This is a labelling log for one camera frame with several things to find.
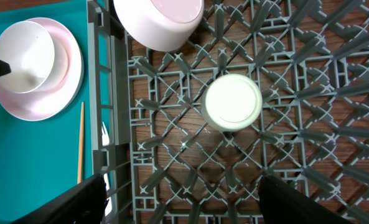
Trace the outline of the pink plate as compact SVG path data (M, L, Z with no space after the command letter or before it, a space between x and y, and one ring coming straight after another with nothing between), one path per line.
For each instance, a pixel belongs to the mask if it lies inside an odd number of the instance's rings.
M68 69L63 80L47 91L13 93L0 85L0 104L11 115L24 121L41 121L50 118L72 102L83 80L83 57L73 34L60 22L46 17L26 21L44 26L61 42L68 55Z

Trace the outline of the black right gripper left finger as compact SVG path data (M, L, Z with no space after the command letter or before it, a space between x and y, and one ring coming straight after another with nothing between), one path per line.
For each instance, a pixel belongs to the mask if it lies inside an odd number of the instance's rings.
M95 174L14 223L101 223L107 204L106 183Z

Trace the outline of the pink bowl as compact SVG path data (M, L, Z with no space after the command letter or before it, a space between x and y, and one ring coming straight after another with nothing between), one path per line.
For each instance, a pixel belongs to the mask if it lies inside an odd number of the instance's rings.
M179 49L203 17L203 0L114 0L127 33L140 44L161 52Z

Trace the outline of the pale green cup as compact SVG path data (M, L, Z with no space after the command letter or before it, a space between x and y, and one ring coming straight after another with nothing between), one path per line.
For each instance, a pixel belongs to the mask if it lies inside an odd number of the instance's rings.
M203 92L201 115L214 129L234 132L254 123L262 105L259 86L245 75L231 73L211 82Z

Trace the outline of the pale green bowl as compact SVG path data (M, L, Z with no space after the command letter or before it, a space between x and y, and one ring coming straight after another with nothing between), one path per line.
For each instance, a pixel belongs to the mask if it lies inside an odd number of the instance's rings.
M51 90L68 69L64 46L44 26L32 21L20 21L4 30L0 60L11 68L0 77L0 85L13 93Z

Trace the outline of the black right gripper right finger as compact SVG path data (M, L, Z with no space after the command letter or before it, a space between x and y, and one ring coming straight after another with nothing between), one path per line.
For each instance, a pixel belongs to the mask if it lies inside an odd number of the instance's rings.
M261 178L258 195L265 223L351 224L273 175Z

